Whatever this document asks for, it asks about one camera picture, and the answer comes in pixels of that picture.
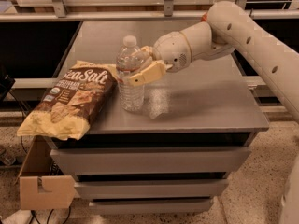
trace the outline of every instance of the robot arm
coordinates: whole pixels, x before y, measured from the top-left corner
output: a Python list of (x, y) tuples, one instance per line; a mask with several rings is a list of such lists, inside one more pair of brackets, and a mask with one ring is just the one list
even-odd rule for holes
[(168, 72), (177, 72), (197, 59), (213, 60), (238, 50), (270, 90), (299, 122), (299, 55), (268, 34), (232, 2), (216, 3), (206, 22), (157, 40), (152, 56), (156, 64), (130, 78), (130, 83), (149, 83)]

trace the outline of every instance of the speckled floor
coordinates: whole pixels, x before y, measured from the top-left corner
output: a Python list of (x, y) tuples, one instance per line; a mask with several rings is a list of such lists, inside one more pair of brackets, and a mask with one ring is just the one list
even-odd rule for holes
[[(24, 155), (16, 127), (5, 127), (6, 119), (18, 114), (2, 115), (0, 145), (15, 155)], [(25, 148), (30, 138), (23, 140)], [(270, 123), (267, 132), (259, 133), (251, 144), (252, 153), (242, 167), (230, 174), (229, 187), (208, 212), (183, 214), (147, 214), (98, 216), (88, 202), (76, 199), (67, 223), (206, 223), (206, 224), (277, 224), (281, 194), (293, 161), (299, 152), (299, 126), (293, 121)], [(8, 218), (20, 209), (19, 185), (14, 184), (19, 169), (0, 170), (0, 216)], [(37, 218), (46, 223), (50, 210), (37, 211)], [(50, 223), (63, 223), (67, 210), (55, 210)]]

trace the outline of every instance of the sea salt chips bag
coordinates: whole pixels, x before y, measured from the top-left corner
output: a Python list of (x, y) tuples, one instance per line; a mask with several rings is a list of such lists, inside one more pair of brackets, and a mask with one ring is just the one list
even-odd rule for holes
[(77, 62), (29, 114), (17, 135), (79, 140), (116, 84), (115, 65)]

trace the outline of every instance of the gray drawer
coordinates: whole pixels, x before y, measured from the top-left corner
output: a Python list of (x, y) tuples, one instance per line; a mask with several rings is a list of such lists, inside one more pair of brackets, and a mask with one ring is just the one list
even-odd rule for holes
[(57, 149), (50, 155), (65, 175), (236, 171), (250, 147)]
[(90, 202), (90, 208), (100, 215), (205, 212), (213, 204), (211, 199), (148, 200)]
[(77, 182), (75, 189), (83, 199), (134, 199), (170, 197), (212, 197), (228, 186), (223, 180), (153, 180)]

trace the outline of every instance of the brown cardboard box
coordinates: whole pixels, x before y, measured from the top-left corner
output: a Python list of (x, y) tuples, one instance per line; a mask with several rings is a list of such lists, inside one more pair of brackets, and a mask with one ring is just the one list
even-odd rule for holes
[(35, 137), (19, 173), (21, 210), (68, 208), (75, 196), (74, 179), (49, 175), (50, 147)]

